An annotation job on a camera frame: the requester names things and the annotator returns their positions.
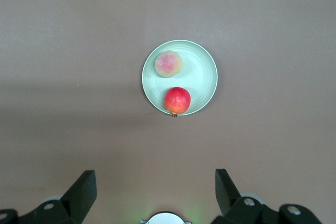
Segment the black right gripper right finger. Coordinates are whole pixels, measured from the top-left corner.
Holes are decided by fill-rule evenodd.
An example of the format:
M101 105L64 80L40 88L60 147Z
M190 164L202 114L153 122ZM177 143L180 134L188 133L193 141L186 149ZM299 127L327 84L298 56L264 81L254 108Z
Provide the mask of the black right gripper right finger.
M284 204L275 211L252 196L242 196L225 169L215 171L215 194L222 214L211 224L322 224L304 206Z

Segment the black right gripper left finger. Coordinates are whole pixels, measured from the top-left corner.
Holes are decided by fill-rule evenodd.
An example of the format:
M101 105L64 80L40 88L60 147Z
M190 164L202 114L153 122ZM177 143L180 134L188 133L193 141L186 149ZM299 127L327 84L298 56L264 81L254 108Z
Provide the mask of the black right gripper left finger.
M96 198L95 171L86 170L59 199L46 200L23 216L0 209L0 224L82 224Z

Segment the red pomegranate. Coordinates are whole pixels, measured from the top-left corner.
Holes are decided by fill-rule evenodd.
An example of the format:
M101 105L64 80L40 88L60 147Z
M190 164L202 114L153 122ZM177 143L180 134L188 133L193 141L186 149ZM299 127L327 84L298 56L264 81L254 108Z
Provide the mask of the red pomegranate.
M179 114L186 112L191 104L190 93L181 87L169 89L164 96L164 107L176 118Z

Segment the pink green peach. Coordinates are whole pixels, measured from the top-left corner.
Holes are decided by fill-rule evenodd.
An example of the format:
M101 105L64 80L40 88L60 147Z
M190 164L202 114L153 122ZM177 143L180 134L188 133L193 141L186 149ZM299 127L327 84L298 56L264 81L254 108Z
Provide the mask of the pink green peach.
M183 60L177 52L165 51L156 58L154 67L161 77L170 78L182 70Z

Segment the brown table cloth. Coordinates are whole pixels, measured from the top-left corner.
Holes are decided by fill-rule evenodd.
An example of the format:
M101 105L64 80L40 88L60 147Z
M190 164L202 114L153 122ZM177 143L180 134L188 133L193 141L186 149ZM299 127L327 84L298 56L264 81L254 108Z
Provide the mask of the brown table cloth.
M178 118L141 83L175 39L218 71L210 103ZM25 214L93 169L83 224L210 224L218 168L336 224L336 0L0 0L0 209Z

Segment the pale green round plate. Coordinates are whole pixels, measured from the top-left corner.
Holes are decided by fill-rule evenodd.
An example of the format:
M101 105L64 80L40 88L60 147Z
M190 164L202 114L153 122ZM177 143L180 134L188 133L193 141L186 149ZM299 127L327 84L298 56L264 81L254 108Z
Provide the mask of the pale green round plate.
M178 53L183 61L182 70L170 78L160 76L155 70L157 57L166 51ZM201 45L189 40L172 40L155 48L142 69L142 87L149 102L159 111L171 114L164 106L166 92L173 87L186 89L191 104L183 116L198 112L212 99L217 89L218 71L211 54Z

